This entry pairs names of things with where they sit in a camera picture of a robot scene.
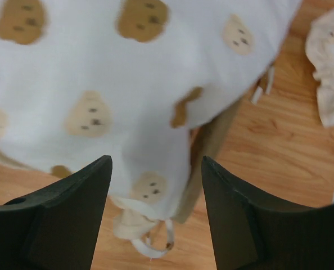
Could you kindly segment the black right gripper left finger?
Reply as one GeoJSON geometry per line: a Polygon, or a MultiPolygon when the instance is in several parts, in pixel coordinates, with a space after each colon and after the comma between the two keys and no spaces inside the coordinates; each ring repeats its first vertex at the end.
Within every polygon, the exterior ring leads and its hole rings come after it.
{"type": "Polygon", "coordinates": [[[112,159],[0,205],[0,269],[90,269],[112,159]]]}

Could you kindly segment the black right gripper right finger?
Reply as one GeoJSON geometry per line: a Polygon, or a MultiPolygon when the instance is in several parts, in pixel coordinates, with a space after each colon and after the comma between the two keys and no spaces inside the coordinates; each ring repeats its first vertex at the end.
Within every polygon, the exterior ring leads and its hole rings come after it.
{"type": "Polygon", "coordinates": [[[209,157],[201,173],[217,269],[334,269],[334,203],[292,203],[209,157]]]}

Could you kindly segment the large bear print cushion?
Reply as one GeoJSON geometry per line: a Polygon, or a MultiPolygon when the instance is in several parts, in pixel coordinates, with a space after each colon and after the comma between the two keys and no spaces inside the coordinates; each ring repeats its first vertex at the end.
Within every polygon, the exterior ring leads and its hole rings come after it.
{"type": "Polygon", "coordinates": [[[300,1],[0,1],[0,164],[113,159],[118,238],[160,258],[192,129],[262,76],[300,1]]]}

